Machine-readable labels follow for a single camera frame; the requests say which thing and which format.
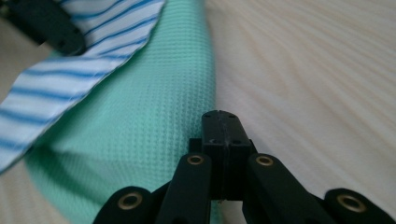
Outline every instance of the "wood grain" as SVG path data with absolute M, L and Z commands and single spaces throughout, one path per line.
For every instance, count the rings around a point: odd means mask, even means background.
M 217 108 L 235 113 L 259 151 L 310 192 L 353 189 L 396 218 L 396 1 L 207 0 L 206 8 Z M 1 22 L 0 30 L 3 99 L 48 50 Z M 0 223 L 62 223 L 47 208 L 26 212 L 48 204 L 15 196 L 31 185 L 24 172 L 21 164 L 0 177 Z M 240 206 L 223 204 L 226 223 L 243 223 Z

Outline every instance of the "striped cloth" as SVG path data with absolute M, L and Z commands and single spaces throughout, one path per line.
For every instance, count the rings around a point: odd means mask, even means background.
M 164 0 L 64 0 L 87 51 L 23 71 L 0 104 L 0 173 L 90 90 L 149 41 Z

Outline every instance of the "cloth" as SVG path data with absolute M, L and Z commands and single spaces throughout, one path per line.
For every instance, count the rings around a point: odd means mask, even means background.
M 214 94 L 204 1 L 170 0 L 150 42 L 36 142 L 30 176 L 71 222 L 90 223 L 116 190 L 172 178 Z
M 0 104 L 0 173 L 37 137 L 149 41 L 164 0 L 66 0 L 87 42 L 77 57 L 50 58 L 23 71 Z

